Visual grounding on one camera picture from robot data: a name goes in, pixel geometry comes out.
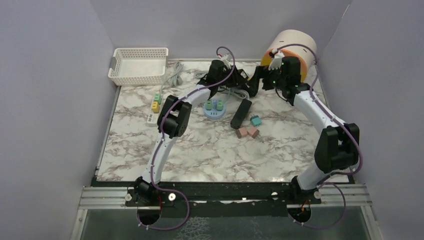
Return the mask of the pink plug adapter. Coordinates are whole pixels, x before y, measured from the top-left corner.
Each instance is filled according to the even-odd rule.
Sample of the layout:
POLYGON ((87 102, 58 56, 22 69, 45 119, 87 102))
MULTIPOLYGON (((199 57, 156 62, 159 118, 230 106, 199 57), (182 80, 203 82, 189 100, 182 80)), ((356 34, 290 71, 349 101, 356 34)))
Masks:
POLYGON ((248 135, 248 131, 245 127, 240 127, 236 130, 236 135, 239 139, 241 139, 248 135))
POLYGON ((255 126, 252 126, 247 130, 247 134, 251 136, 253 139, 255 139, 259 135, 259 133, 260 133, 260 130, 257 129, 255 126))

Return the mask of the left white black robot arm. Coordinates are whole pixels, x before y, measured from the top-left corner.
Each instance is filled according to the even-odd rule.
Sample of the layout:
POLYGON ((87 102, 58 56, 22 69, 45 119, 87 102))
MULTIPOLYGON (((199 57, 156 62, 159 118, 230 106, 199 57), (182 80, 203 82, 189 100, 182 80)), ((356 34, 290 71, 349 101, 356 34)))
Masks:
POLYGON ((164 165, 175 142, 188 127, 192 107, 209 100, 234 72, 235 63, 224 78, 217 77, 218 73, 224 73, 221 69, 209 72, 206 79, 200 80, 190 92, 179 97, 170 95, 166 98, 157 121, 158 136, 152 155, 145 171, 133 185, 134 196, 144 205, 152 205, 157 200, 157 191, 160 189, 158 183, 161 181, 164 165))

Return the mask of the teal plug adapter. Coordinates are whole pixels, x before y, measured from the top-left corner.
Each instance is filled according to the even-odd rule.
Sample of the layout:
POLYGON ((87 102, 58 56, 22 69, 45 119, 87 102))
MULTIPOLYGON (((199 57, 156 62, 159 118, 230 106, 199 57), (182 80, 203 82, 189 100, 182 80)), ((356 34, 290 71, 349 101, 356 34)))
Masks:
POLYGON ((254 115, 250 118, 250 122, 254 127, 257 127, 262 124, 262 120, 258 115, 254 115))

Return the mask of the white power strip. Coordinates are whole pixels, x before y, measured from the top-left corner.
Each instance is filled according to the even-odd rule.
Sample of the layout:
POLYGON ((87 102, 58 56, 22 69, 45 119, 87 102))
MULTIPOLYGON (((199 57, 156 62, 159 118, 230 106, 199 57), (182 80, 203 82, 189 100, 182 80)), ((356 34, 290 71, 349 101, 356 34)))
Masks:
POLYGON ((150 105, 151 113, 149 113, 147 116, 146 124, 148 126, 157 125, 157 121, 159 119, 159 113, 161 111, 161 103, 162 103, 162 95, 159 92, 157 92, 154 94, 151 105, 150 105))

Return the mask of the round blue socket hub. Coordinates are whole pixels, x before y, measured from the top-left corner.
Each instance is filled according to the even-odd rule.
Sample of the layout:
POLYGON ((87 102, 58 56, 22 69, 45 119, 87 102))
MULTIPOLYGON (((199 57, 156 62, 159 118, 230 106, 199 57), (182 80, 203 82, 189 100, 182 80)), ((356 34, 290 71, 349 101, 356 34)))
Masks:
POLYGON ((211 119, 211 120, 219 120, 219 119, 221 119, 225 115, 225 113, 226 113, 225 101, 222 100, 222 99, 217 99, 217 98, 212 98, 212 99, 209 99, 209 100, 212 100, 212 102, 213 102, 213 109, 210 110, 210 111, 205 110, 205 103, 206 103, 205 102, 204 105, 203 105, 203 113, 204 113, 204 115, 208 119, 211 119), (222 111, 217 111, 216 110, 216 103, 217 103, 218 100, 222 100, 224 102, 224 106, 223 106, 223 110, 222 111))

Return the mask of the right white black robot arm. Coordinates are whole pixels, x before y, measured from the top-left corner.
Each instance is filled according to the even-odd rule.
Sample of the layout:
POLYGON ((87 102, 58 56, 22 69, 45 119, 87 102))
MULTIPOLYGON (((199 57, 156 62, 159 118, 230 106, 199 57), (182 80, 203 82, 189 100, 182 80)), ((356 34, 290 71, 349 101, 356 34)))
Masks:
POLYGON ((303 113, 319 133, 314 163, 289 184, 289 199, 300 204, 325 180, 346 174, 346 169, 358 163, 360 129, 355 123, 346 123, 335 116, 313 88, 301 81, 301 63, 297 57, 283 57, 277 69, 257 66, 248 85, 257 90, 259 82, 263 83, 263 90, 275 90, 303 113))

